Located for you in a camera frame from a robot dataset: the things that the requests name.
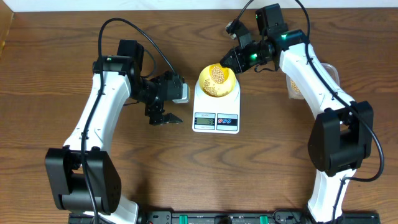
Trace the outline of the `yellow plastic scoop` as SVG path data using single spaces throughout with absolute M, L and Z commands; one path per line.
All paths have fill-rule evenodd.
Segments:
M 222 84 L 228 79 L 229 71 L 217 63 L 210 66 L 210 77 L 215 83 Z

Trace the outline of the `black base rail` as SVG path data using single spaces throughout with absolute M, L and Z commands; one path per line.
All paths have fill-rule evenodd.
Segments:
M 68 223 L 93 223 L 93 215 L 70 213 Z M 266 213 L 177 213 L 171 210 L 143 211 L 139 210 L 138 224 L 266 224 L 266 223 L 341 223 L 341 224 L 380 224 L 378 213 L 354 212 L 343 213 L 335 221 L 315 222 L 307 209 L 300 210 L 278 209 Z

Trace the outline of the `yellow plastic bowl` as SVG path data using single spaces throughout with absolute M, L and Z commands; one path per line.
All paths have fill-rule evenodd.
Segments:
M 222 67 L 219 63 L 204 68 L 198 81 L 207 95 L 216 98 L 228 95 L 236 86 L 236 76 L 232 69 Z

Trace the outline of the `soybeans pile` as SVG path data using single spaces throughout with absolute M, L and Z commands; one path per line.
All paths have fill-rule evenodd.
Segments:
M 290 80 L 290 84 L 291 84 L 291 87 L 292 87 L 293 91 L 294 91 L 296 94 L 301 94 L 301 92 L 300 92 L 298 86 L 296 85 L 296 83 L 295 83 L 292 79 Z

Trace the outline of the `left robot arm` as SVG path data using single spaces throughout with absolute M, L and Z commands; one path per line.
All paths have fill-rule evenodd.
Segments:
M 55 206 L 81 213 L 82 223 L 145 223 L 138 204 L 121 194 L 121 178 L 110 158 L 111 141 L 126 100 L 145 104 L 151 125 L 181 123 L 164 113 L 164 103 L 187 103 L 190 87 L 166 71 L 150 80 L 141 76 L 144 47 L 122 39 L 116 55 L 93 64 L 93 85 L 79 122 L 60 149 L 50 148 L 45 168 Z

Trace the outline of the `clear plastic container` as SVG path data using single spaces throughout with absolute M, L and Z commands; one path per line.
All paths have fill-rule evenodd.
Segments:
M 328 72 L 329 76 L 331 76 L 332 79 L 335 81 L 335 83 L 339 86 L 340 78 L 337 69 L 333 65 L 330 65 L 329 63 L 322 62 L 321 64 L 323 68 Z M 299 90 L 295 82 L 288 75 L 286 75 L 286 84 L 290 99 L 304 100 L 301 91 Z

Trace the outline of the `white digital kitchen scale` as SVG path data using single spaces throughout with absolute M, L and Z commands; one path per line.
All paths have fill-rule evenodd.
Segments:
M 237 134 L 240 130 L 241 89 L 222 97 L 207 95 L 197 81 L 193 101 L 192 130 L 198 133 Z

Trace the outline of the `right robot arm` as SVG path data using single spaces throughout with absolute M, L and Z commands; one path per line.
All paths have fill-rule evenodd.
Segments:
M 278 4 L 260 8 L 255 15 L 261 39 L 255 41 L 235 18 L 226 31 L 239 45 L 220 64 L 239 74 L 273 62 L 296 84 L 315 118 L 308 154 L 317 173 L 305 221 L 342 222 L 347 185 L 358 180 L 354 174 L 371 153 L 373 109 L 340 88 L 317 59 L 309 32 L 290 30 Z

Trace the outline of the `soybeans in yellow bowl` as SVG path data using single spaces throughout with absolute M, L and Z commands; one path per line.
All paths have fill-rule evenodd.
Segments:
M 222 84 L 215 83 L 210 77 L 210 69 L 209 69 L 208 74 L 205 76 L 205 81 L 203 83 L 203 90 L 210 96 L 222 97 L 226 96 L 231 91 L 231 87 L 228 82 L 228 79 Z

